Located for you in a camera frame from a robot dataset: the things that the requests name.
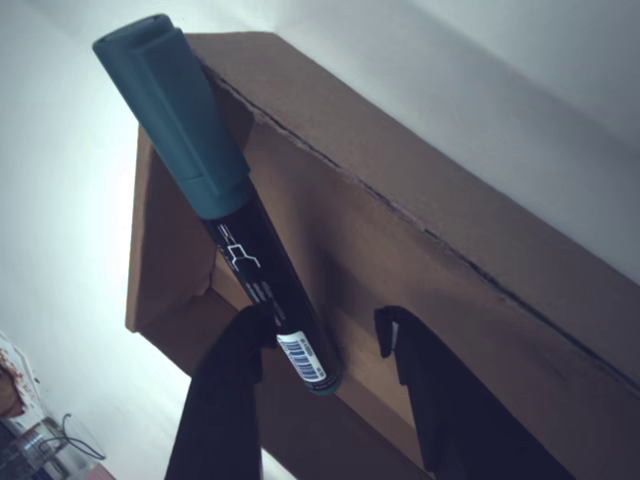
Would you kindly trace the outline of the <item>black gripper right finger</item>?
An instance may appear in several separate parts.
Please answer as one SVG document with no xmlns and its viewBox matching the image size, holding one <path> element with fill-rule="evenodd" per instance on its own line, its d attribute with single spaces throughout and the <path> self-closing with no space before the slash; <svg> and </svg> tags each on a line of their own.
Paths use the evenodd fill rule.
<svg viewBox="0 0 640 480">
<path fill-rule="evenodd" d="M 571 479 L 573 475 L 418 317 L 374 312 L 381 356 L 408 390 L 425 469 L 437 479 Z"/>
</svg>

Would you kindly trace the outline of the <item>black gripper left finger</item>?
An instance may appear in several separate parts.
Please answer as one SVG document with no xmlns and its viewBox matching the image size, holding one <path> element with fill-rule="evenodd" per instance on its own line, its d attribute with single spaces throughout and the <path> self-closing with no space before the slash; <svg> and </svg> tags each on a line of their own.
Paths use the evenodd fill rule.
<svg viewBox="0 0 640 480">
<path fill-rule="evenodd" d="M 192 376 L 166 471 L 168 479 L 260 479 L 255 385 L 275 324 L 257 306 L 237 313 Z"/>
</svg>

